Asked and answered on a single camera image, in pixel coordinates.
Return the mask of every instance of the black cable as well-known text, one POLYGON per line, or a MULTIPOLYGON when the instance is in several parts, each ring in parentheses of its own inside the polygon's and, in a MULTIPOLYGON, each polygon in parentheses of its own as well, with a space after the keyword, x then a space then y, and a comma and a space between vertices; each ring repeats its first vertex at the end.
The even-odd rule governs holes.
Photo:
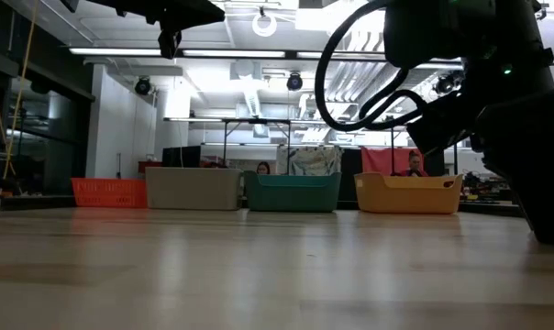
POLYGON ((375 94, 372 98, 370 98, 369 101, 365 102, 365 104, 363 104, 362 107, 360 108, 359 119, 364 119, 365 116, 376 104, 378 104, 383 98, 389 96, 396 89, 398 89, 399 86, 401 86, 402 83, 405 82, 405 79, 407 79, 408 74, 409 74, 409 70, 400 70, 395 75, 395 78, 393 78, 393 80, 389 82, 388 85, 383 87, 377 94, 375 94))
MULTIPOLYGON (((322 116, 322 119, 324 119, 324 121, 330 127, 334 128, 337 131, 350 132, 350 131, 359 130, 365 127, 367 127, 368 129, 382 130, 382 129, 387 129, 394 126, 402 125, 404 123, 407 123, 410 120, 415 119, 418 116, 421 116, 422 114, 420 105, 424 106, 426 105, 426 102, 419 95, 417 95, 412 91, 395 92, 390 97, 388 97, 388 99, 383 103, 382 106, 380 106, 370 115, 367 115, 365 118, 361 118, 361 121, 353 124, 342 124, 337 122, 334 118, 332 118, 332 115, 330 115, 330 112, 328 111, 327 105, 326 105, 326 99, 324 96, 324 83, 326 79, 326 71, 327 71, 328 64, 330 63, 330 60, 332 59, 332 55, 336 50, 336 47, 338 46, 340 41, 344 38, 344 36, 347 34, 349 29, 356 21, 370 14, 373 11, 379 10, 381 8, 388 6, 389 4, 392 4, 395 1, 396 0, 374 0, 359 8, 357 11, 352 13, 352 15, 350 15, 340 25, 340 27, 337 28, 337 30, 332 34, 332 37, 326 44, 324 51, 322 52, 322 57, 320 58, 320 61, 318 62, 317 69, 316 69, 316 85, 315 85, 316 105, 317 105, 318 111, 320 112, 320 115, 322 116), (414 102, 417 105, 419 105, 418 106, 419 109, 415 110, 410 114, 403 115, 389 122, 375 123, 375 124, 372 123, 395 100, 397 100, 400 97, 409 97, 410 99, 414 100, 414 102)), ((397 89, 399 85, 401 85, 401 83, 405 81, 405 78, 407 77, 407 73, 409 73, 409 70, 401 69, 388 86, 385 86, 379 93, 375 94, 369 101, 367 101, 367 103, 360 109, 359 116, 360 117, 365 116, 369 112, 369 110, 371 110, 373 105, 379 103, 384 97, 389 95, 393 90, 397 89)))
POLYGON ((406 97, 414 101, 416 110, 409 114, 402 115, 399 118, 395 118, 394 120, 368 124, 366 128, 370 130, 389 129, 399 125, 404 125, 405 123, 414 120, 423 114, 423 109, 427 106, 426 101, 424 101, 424 99, 422 99, 422 97, 416 92, 410 90, 400 90, 393 93, 377 110, 375 110, 374 113, 377 113, 377 116, 382 115, 382 113, 385 112, 385 110, 391 106, 393 102, 401 97, 406 97))

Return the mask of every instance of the laminate floor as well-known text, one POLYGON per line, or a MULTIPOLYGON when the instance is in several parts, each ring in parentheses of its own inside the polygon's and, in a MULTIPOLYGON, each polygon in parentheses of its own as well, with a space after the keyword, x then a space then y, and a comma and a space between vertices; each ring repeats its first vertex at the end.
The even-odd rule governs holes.
POLYGON ((523 219, 55 209, 0 219, 0 329, 549 329, 523 219))

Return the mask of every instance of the white wall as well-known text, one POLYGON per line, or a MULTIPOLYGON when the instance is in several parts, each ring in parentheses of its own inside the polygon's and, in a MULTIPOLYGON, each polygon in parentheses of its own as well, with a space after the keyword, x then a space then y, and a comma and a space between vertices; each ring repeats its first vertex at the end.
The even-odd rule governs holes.
MULTIPOLYGON (((484 173, 492 173, 491 171, 485 169, 482 163, 482 153, 477 153, 472 150, 458 150, 458 161, 459 161, 459 173, 466 173, 470 171, 484 173)), ((444 151, 444 163, 446 168, 450 169, 450 174, 454 173, 454 149, 449 148, 444 151)))
MULTIPOLYGON (((202 146, 202 156, 224 157, 222 146, 202 146)), ((277 160, 277 147, 227 146, 227 160, 277 160)))
POLYGON ((187 113, 184 111, 174 112, 176 101, 170 99, 170 91, 161 91, 157 93, 157 132, 155 136, 155 157, 162 160, 163 149, 187 146, 188 141, 188 123, 163 121, 166 116, 189 116, 189 96, 187 104, 181 104, 180 107, 187 106, 187 113))
POLYGON ((94 66, 92 104, 87 149, 88 178, 115 178, 121 155, 122 178, 139 176, 139 161, 154 153, 156 109, 94 66))

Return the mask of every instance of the person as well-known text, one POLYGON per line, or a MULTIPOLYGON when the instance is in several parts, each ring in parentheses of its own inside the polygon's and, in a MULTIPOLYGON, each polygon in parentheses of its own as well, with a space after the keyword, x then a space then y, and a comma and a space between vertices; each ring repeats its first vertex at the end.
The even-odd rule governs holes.
POLYGON ((409 170, 406 170, 402 173, 402 176, 411 176, 411 177, 426 177, 429 176, 424 170, 420 170, 420 165, 422 164, 422 159, 420 155, 415 151, 409 152, 409 170))
POLYGON ((269 163, 266 161, 262 161, 257 166, 257 174, 259 175, 269 175, 271 174, 271 167, 269 166, 269 163))

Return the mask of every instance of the glass wall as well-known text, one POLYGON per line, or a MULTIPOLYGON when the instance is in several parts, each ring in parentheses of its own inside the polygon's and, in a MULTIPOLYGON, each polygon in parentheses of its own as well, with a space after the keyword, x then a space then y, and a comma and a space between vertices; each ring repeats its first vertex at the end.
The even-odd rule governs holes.
MULTIPOLYGON (((9 174, 5 190, 13 195, 71 195, 71 177, 85 172, 89 114, 43 86, 30 81, 22 85, 22 105, 16 113, 21 81, 12 81, 5 126, 8 141, 14 140, 11 159, 17 174, 9 174)), ((0 150, 2 171, 6 158, 6 151, 0 150)))

